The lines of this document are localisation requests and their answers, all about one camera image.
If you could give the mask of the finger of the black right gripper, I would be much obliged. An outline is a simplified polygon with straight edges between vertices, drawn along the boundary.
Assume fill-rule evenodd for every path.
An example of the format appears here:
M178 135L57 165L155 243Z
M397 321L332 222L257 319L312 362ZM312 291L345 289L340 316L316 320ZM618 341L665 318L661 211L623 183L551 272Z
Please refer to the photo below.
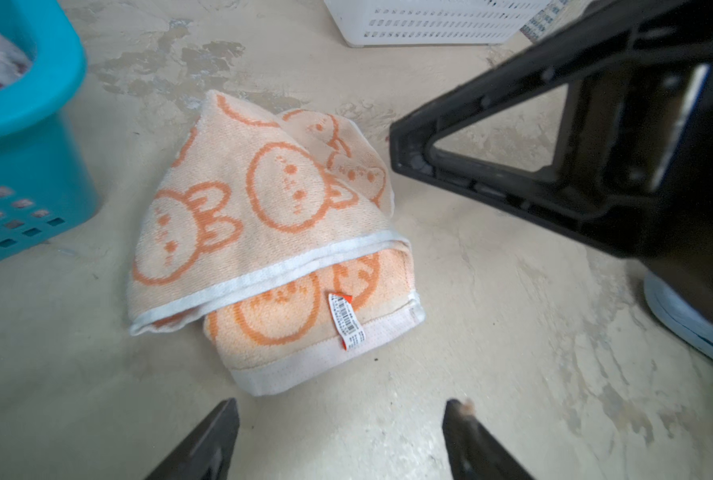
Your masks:
M713 1L597 1L576 23L390 129L393 169L612 255L651 255L668 175L713 68ZM444 138L558 88L547 166L452 152Z

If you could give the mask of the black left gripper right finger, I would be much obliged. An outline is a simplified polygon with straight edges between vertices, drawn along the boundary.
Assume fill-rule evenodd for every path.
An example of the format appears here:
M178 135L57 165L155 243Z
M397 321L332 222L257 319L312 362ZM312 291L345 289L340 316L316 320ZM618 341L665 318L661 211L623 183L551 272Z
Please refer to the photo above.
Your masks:
M534 479L476 418L473 402L448 400L442 430L454 480Z

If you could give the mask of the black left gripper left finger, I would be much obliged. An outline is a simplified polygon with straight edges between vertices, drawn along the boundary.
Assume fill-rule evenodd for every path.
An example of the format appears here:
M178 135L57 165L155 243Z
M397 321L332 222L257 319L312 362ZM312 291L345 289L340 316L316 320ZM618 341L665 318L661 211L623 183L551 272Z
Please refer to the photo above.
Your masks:
M238 402L220 402L146 480L226 480L240 432Z

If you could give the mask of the orange bunny pattern towel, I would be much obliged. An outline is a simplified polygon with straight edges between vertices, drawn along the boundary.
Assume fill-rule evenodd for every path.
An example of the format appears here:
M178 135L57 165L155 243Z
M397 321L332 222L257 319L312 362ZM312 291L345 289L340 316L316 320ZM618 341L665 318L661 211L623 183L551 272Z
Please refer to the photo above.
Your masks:
M208 92L142 218L130 331L198 323L240 389L285 392L424 321L393 213L354 122Z

